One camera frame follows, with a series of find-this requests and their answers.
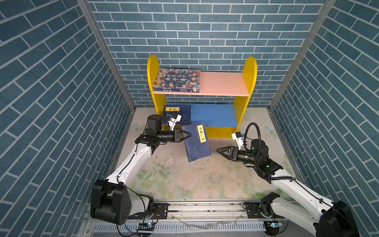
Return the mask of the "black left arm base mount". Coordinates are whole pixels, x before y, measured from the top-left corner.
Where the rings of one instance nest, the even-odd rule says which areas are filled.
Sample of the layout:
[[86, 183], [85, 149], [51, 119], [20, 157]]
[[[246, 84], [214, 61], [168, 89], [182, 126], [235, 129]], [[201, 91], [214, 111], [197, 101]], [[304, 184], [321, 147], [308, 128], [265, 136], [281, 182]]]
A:
[[128, 218], [129, 219], [154, 218], [158, 220], [164, 220], [164, 219], [167, 219], [168, 208], [169, 208], [168, 203], [155, 203], [154, 206], [150, 205], [147, 211], [132, 214]]

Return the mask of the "colourful cartoon cover book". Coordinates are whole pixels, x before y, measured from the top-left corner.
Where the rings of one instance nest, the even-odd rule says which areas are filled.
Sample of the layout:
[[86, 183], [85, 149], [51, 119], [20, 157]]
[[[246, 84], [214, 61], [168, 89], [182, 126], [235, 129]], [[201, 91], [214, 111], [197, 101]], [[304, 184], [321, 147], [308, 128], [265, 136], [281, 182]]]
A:
[[153, 91], [200, 93], [200, 70], [159, 69]]

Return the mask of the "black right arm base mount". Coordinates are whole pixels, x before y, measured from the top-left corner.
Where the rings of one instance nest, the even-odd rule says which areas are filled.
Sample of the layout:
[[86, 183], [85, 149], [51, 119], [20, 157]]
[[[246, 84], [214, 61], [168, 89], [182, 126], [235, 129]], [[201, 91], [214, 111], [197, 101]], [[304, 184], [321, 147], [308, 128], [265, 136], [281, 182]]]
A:
[[261, 209], [260, 202], [244, 202], [242, 204], [243, 209], [245, 210], [248, 219], [276, 219], [284, 220], [284, 217], [276, 215], [274, 213], [264, 214], [264, 211]]

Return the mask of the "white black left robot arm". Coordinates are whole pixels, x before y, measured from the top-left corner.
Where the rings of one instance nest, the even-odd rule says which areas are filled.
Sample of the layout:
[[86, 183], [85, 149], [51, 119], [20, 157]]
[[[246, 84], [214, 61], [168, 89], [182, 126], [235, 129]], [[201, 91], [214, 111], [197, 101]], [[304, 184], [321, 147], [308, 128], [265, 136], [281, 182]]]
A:
[[169, 129], [162, 128], [161, 115], [150, 115], [147, 118], [143, 133], [135, 140], [134, 147], [123, 163], [107, 178], [98, 179], [91, 191], [91, 218], [112, 224], [122, 225], [130, 216], [149, 217], [154, 212], [154, 198], [137, 194], [131, 188], [132, 181], [145, 161], [164, 143], [180, 143], [191, 137], [175, 126], [181, 115], [175, 112], [168, 119]]

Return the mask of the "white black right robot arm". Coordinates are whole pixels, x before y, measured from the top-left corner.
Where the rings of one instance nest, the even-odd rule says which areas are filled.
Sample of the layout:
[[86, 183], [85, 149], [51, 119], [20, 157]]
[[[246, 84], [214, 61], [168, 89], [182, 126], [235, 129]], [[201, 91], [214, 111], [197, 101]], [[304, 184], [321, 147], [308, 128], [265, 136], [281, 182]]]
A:
[[227, 160], [251, 164], [262, 179], [288, 194], [297, 204], [289, 203], [276, 193], [261, 199], [261, 214], [284, 217], [315, 237], [358, 237], [359, 231], [350, 207], [343, 201], [332, 201], [298, 181], [268, 156], [264, 141], [254, 139], [251, 148], [235, 146], [218, 148]]

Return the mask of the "blue book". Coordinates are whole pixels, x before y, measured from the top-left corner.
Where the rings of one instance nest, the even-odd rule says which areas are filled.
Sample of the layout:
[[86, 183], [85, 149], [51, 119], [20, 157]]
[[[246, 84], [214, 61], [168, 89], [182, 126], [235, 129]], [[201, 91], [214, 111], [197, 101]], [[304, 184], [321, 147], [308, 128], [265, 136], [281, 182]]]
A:
[[182, 104], [167, 104], [164, 106], [162, 125], [168, 126], [168, 119], [172, 117], [174, 113], [181, 116], [181, 120], [177, 125], [189, 125], [191, 124], [191, 105]]
[[189, 162], [212, 155], [204, 122], [185, 125], [182, 130], [192, 134], [190, 138], [184, 141]]

